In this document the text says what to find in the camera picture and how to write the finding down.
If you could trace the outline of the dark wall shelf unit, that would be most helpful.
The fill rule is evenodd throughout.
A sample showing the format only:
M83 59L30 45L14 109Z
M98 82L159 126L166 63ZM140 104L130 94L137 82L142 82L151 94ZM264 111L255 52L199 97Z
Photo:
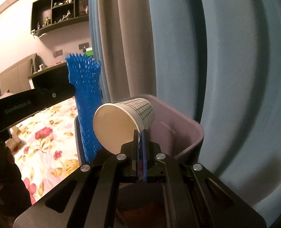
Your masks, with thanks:
M40 37L88 20L88 0L37 0L32 5L30 33Z

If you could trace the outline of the grey upholstered headboard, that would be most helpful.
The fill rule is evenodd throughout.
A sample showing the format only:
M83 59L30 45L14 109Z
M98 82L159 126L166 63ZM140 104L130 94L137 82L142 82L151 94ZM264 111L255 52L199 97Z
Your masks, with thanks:
M0 73L0 97L6 92L15 94L31 89L28 77L38 66L37 54L29 55Z

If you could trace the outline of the green box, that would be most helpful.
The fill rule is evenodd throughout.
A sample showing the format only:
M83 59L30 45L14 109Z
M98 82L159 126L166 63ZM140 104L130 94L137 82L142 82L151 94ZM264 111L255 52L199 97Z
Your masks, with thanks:
M86 54L88 57L92 57L92 56L93 56L93 48L92 48L92 47L87 48L85 54Z

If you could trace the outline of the white grid paper cup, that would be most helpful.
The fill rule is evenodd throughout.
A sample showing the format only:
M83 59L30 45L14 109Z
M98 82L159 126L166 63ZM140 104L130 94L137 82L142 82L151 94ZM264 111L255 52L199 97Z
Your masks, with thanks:
M101 145L110 153L120 153L121 146L131 142L134 131L148 130L154 120L154 108L145 98L134 98L98 107L93 130Z

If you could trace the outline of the dark wooden desk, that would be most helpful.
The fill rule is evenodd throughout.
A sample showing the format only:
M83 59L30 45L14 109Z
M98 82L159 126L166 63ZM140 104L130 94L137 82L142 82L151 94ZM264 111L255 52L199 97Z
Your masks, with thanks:
M67 63L59 63L28 76L32 89L52 89L69 83Z

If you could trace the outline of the purple plastic trash bin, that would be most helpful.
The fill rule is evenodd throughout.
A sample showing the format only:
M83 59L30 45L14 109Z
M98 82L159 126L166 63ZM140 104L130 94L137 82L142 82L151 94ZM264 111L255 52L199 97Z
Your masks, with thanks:
M147 130L149 139L160 145L162 153L174 157L179 162L191 163L193 161L193 151L201 146L203 142L204 129L202 126L152 95L140 95L123 101L134 98L145 98L153 105L154 120ZM88 163L85 160L78 116L75 119L75 130L80 161ZM91 163L98 165L111 155L114 154L102 146L102 149L97 152L95 159Z

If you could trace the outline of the blue and grey curtain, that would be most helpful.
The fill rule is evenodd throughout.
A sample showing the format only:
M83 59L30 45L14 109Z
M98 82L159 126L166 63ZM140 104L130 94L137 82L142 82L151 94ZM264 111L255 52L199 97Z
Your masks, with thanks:
M151 94L204 128L199 162L281 227L281 0L89 0L106 101Z

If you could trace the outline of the floral bed sheet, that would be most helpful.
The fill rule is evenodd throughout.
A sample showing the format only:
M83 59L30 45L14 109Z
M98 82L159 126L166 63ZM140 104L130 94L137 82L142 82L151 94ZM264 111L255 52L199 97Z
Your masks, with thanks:
M14 155L32 203L79 168L75 98L53 105L10 129Z

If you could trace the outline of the blue foam net sleeve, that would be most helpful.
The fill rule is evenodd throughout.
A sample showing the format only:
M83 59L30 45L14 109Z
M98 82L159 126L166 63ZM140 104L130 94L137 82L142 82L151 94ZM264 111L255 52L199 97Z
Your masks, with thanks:
M93 130L93 118L102 104L100 91L101 63L86 54L70 54L66 58L69 82L75 87L75 102L85 160L92 162L102 146Z

